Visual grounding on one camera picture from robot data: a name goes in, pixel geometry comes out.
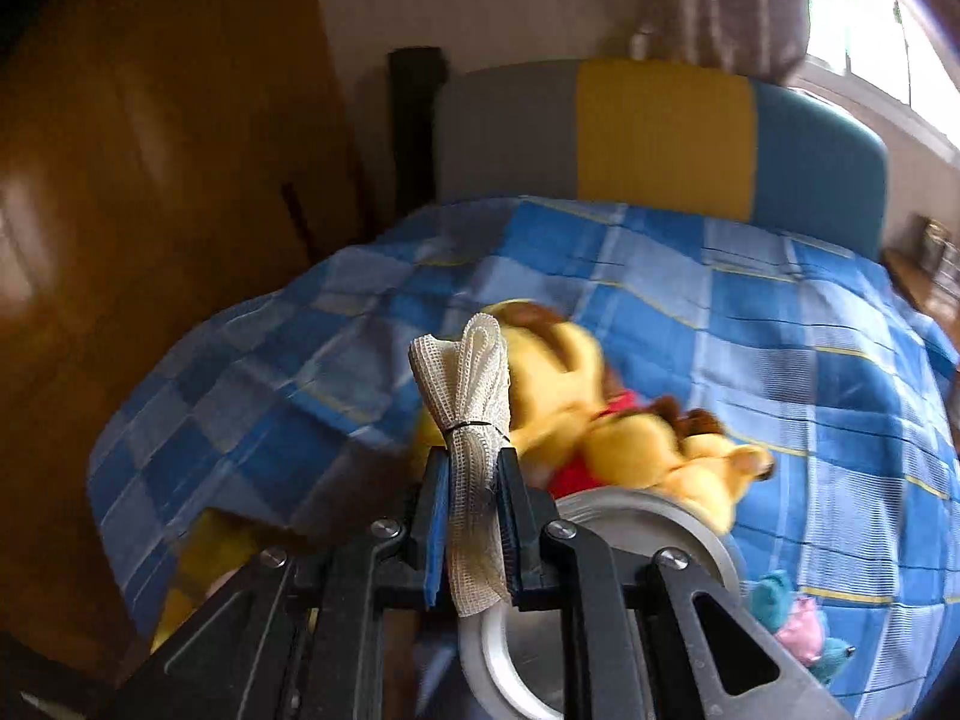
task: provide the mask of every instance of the white mesh fabric bundle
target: white mesh fabric bundle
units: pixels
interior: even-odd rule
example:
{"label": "white mesh fabric bundle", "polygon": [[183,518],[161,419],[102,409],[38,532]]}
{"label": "white mesh fabric bundle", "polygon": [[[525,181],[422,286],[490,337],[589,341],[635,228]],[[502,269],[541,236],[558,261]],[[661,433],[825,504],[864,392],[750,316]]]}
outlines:
{"label": "white mesh fabric bundle", "polygon": [[[509,597],[493,498],[496,456],[510,428],[507,344],[496,319],[477,314],[461,341],[415,338],[410,367],[448,445],[452,484],[446,563],[453,603],[466,617]],[[488,424],[463,425],[468,422]],[[456,425],[463,426],[449,433]]]}

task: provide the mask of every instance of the teal plush toy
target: teal plush toy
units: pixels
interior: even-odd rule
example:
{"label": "teal plush toy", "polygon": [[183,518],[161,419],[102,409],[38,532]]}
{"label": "teal plush toy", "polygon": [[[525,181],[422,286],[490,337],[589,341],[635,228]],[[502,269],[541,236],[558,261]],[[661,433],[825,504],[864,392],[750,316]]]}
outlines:
{"label": "teal plush toy", "polygon": [[760,624],[822,685],[829,685],[856,651],[846,641],[827,636],[826,615],[815,600],[795,593],[785,571],[760,577],[747,605]]}

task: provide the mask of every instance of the bed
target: bed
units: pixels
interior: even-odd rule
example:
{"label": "bed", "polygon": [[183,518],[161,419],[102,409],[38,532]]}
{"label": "bed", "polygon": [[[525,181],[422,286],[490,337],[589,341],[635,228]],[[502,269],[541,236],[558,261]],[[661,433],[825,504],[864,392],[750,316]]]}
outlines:
{"label": "bed", "polygon": [[440,201],[195,328],[104,428],[88,492],[138,630],[206,508],[320,541],[366,521],[421,408],[409,341],[528,298],[592,331],[642,396],[771,449],[733,529],[748,577],[785,569],[856,646],[830,687],[851,713],[909,712],[960,635],[957,352],[872,261],[875,135],[659,63],[482,71],[436,120]]}

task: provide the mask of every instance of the wooden nightstand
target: wooden nightstand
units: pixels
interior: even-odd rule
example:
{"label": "wooden nightstand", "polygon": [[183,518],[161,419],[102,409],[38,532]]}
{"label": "wooden nightstand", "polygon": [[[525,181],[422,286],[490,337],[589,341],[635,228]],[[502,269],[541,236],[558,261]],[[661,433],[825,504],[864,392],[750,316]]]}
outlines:
{"label": "wooden nightstand", "polygon": [[[921,271],[913,260],[899,251],[885,248],[880,255],[880,261],[890,274],[896,291],[917,311],[933,319],[947,334],[954,347],[960,349],[960,300],[952,298],[937,287],[933,279]],[[957,371],[953,378],[953,388],[947,398],[947,417],[953,435],[953,446],[960,449],[960,428],[957,425],[960,418],[960,367]]]}

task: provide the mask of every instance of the plush toy's red shirt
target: plush toy's red shirt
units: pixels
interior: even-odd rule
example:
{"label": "plush toy's red shirt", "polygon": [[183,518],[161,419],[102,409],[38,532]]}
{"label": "plush toy's red shirt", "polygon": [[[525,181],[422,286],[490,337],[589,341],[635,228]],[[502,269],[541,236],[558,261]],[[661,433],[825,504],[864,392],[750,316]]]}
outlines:
{"label": "plush toy's red shirt", "polygon": [[[639,408],[640,399],[637,397],[635,391],[624,389],[622,394],[619,394],[616,398],[608,402],[606,410],[602,410],[597,416],[594,416],[594,419],[599,419],[609,413],[625,412],[627,409]],[[579,493],[580,490],[593,490],[593,488],[602,487],[606,487],[606,485],[590,475],[583,455],[578,452],[569,463],[553,475],[553,479],[550,480],[547,489],[556,500],[563,498],[565,495]]]}

